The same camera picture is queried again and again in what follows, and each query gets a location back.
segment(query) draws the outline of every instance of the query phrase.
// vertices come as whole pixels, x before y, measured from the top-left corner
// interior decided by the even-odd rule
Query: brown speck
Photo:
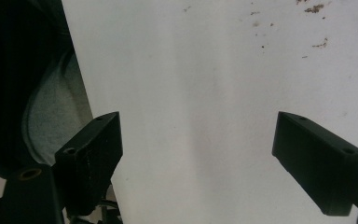
[[[324,8],[323,4],[319,4],[317,6],[313,6],[313,7],[309,7],[307,9],[305,9],[305,12],[311,12],[311,13],[317,13],[319,12],[319,10],[321,10],[322,8]]]
[[[185,9],[183,9],[184,12],[187,12],[191,7],[187,7]]]
[[[304,1],[304,3],[309,2],[309,0],[296,0],[296,3],[298,4],[298,3],[303,2],[303,1]]]
[[[320,45],[312,45],[313,48],[320,48],[320,49],[324,49],[327,46],[327,38],[324,39],[324,42]]]

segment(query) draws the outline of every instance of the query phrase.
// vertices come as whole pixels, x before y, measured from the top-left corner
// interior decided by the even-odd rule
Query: gray cloth
[[[22,136],[33,158],[55,163],[54,153],[92,120],[89,100],[73,52],[46,72],[22,121]]]
[[[28,0],[28,2],[46,15],[58,34],[69,35],[62,0]]]

